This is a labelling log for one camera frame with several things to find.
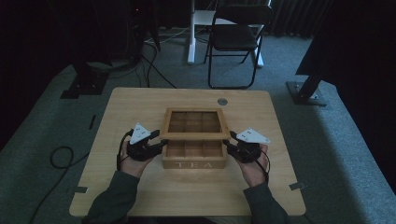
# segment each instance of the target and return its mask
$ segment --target person's left hand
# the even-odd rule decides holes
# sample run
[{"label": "person's left hand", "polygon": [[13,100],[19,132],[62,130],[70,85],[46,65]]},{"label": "person's left hand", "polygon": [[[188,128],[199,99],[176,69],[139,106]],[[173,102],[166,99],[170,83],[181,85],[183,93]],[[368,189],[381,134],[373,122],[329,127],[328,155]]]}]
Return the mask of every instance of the person's left hand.
[{"label": "person's left hand", "polygon": [[142,176],[143,171],[145,170],[146,166],[154,158],[148,159],[146,161],[135,161],[132,158],[128,157],[128,155],[126,153],[127,146],[128,146],[128,141],[125,141],[122,145],[122,151],[120,154],[121,155],[120,169],[122,172],[124,172],[128,175],[133,175],[135,177],[140,178]]}]

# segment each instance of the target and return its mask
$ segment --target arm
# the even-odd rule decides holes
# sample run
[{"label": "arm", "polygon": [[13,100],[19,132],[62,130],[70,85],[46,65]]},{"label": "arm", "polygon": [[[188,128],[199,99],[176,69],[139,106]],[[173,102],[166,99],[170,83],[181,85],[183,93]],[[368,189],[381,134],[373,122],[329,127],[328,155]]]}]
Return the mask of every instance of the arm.
[{"label": "arm", "polygon": [[122,146],[120,171],[116,171],[108,189],[92,203],[84,224],[118,223],[134,206],[137,184],[146,166],[152,161],[134,161],[126,155],[127,142]]},{"label": "arm", "polygon": [[[261,148],[264,153],[267,153],[268,146],[261,145]],[[267,167],[268,161],[264,153],[261,154],[257,161],[262,167]],[[250,206],[253,223],[290,223],[288,214],[272,196],[265,182],[263,170],[259,165],[256,162],[236,162],[239,164],[242,174],[249,185],[249,188],[245,189],[244,193]]]}]

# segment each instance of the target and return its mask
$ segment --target chair seat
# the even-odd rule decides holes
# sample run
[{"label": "chair seat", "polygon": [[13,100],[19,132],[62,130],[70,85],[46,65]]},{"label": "chair seat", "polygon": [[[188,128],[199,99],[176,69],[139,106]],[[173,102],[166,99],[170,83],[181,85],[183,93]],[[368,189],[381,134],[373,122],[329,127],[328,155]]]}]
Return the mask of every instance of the chair seat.
[{"label": "chair seat", "polygon": [[246,25],[216,25],[213,47],[217,50],[254,50],[257,48],[256,36]]}]

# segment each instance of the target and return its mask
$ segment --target sleeve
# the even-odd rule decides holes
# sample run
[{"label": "sleeve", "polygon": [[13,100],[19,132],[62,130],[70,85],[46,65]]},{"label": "sleeve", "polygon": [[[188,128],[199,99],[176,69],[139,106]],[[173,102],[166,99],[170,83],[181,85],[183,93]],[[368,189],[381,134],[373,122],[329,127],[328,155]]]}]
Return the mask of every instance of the sleeve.
[{"label": "sleeve", "polygon": [[134,206],[139,178],[116,171],[107,190],[92,203],[84,224],[116,223]]},{"label": "sleeve", "polygon": [[245,189],[253,224],[290,223],[286,211],[274,199],[266,183]]}]

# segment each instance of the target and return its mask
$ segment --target wooden table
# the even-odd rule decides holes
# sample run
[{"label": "wooden table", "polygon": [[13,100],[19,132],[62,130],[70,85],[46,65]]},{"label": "wooden table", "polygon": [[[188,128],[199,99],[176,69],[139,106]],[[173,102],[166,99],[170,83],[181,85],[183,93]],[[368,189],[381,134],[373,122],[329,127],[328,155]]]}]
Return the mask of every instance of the wooden table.
[{"label": "wooden table", "polygon": [[[219,105],[218,99],[227,105]],[[218,91],[185,89],[116,88],[110,97],[92,145],[70,214],[87,215],[94,198],[104,191],[116,170],[116,155],[123,135],[140,122],[150,131],[160,130],[166,107],[220,107],[231,131],[246,128],[271,139],[269,187],[291,216],[305,212],[301,192],[290,189],[297,182],[271,98],[266,91]],[[160,139],[151,140],[155,144]],[[129,216],[249,216],[243,194],[248,187],[239,166],[228,157],[219,170],[163,169],[157,156],[146,168],[138,185],[137,200]]]}]

